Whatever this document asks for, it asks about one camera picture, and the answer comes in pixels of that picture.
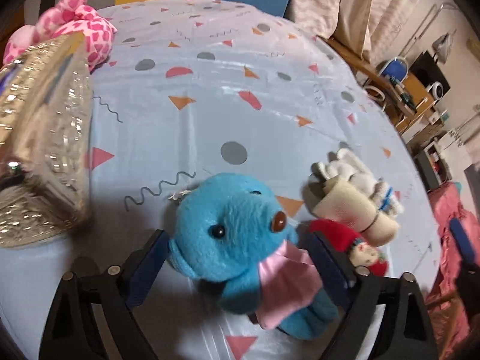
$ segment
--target blue plush toy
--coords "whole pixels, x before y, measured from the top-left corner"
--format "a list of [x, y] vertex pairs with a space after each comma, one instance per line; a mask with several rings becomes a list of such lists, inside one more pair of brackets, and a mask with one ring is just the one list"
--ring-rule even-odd
[[[259, 263], [285, 240], [296, 244], [298, 236], [273, 192], [251, 177], [222, 173], [204, 181], [180, 204], [169, 261], [191, 279], [225, 282], [220, 307], [251, 314], [262, 304]], [[313, 339], [337, 315], [320, 288], [308, 306], [278, 327], [293, 337]]]

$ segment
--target metal screw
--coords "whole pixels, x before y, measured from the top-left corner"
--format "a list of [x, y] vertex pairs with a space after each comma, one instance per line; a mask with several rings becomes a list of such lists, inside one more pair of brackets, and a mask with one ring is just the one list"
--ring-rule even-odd
[[63, 276], [61, 277], [62, 280], [69, 281], [74, 278], [74, 273], [73, 272], [65, 272]]
[[357, 272], [360, 276], [368, 276], [370, 274], [370, 270], [363, 265], [355, 268], [355, 272]]
[[410, 272], [405, 272], [402, 277], [406, 280], [406, 281], [410, 281], [411, 283], [413, 283], [415, 281], [415, 276], [413, 274], [411, 274]]
[[112, 265], [108, 270], [107, 272], [109, 273], [109, 275], [118, 275], [120, 273], [120, 267], [118, 265]]

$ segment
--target white plush toy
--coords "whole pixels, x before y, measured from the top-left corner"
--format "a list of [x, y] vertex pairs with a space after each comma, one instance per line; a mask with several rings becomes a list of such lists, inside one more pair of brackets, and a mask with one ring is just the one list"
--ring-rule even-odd
[[328, 164], [318, 162], [316, 167], [325, 180], [339, 176], [349, 181], [388, 216], [395, 218], [404, 211], [393, 189], [382, 179], [377, 180], [370, 169], [349, 149], [338, 150], [336, 160]]

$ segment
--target black bead eye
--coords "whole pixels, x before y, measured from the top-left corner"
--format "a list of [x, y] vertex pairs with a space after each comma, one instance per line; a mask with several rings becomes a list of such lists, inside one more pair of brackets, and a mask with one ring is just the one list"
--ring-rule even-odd
[[213, 225], [210, 228], [210, 234], [216, 239], [223, 238], [225, 237], [225, 228], [222, 225]]

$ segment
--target pink stuffed animal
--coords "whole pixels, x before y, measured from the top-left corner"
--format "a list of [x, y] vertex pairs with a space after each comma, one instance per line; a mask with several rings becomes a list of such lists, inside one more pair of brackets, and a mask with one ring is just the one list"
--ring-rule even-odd
[[117, 29], [92, 7], [85, 5], [86, 2], [87, 0], [60, 0], [40, 16], [35, 26], [19, 28], [8, 40], [3, 63], [9, 63], [27, 47], [38, 42], [81, 31], [85, 35], [88, 67], [92, 71], [109, 56]]

